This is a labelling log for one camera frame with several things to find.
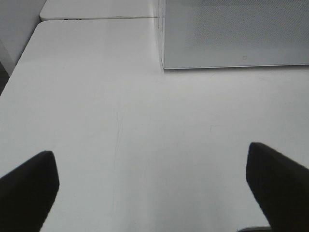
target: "white desk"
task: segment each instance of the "white desk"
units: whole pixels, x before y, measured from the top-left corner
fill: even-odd
[[[0,175],[42,150],[42,232],[235,232],[267,221],[251,141],[309,166],[309,68],[163,72],[154,19],[39,24],[0,97]]]
[[[45,20],[152,18],[155,0],[47,0],[40,17]]]

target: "white wall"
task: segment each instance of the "white wall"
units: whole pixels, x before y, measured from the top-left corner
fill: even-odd
[[[12,68],[6,63],[11,60],[16,65],[18,62],[35,27],[40,23],[39,14],[45,1],[0,0],[0,61],[9,74]]]

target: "white table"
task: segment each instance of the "white table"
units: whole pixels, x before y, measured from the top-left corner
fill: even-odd
[[[153,18],[157,0],[47,0],[40,17],[45,20]]]
[[[39,24],[0,97],[0,175],[42,150],[42,232],[235,232],[267,221],[251,141],[309,167],[309,68],[163,72],[154,19]]]

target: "table surface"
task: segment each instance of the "table surface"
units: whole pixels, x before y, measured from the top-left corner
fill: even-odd
[[[309,167],[308,84],[308,66],[164,72],[155,19],[46,21],[0,97],[0,175],[54,152],[42,232],[264,226],[248,146]]]
[[[45,20],[154,17],[154,0],[47,0]]]

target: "perforated panel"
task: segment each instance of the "perforated panel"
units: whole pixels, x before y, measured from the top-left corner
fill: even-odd
[[[165,68],[309,63],[309,0],[166,0]]]

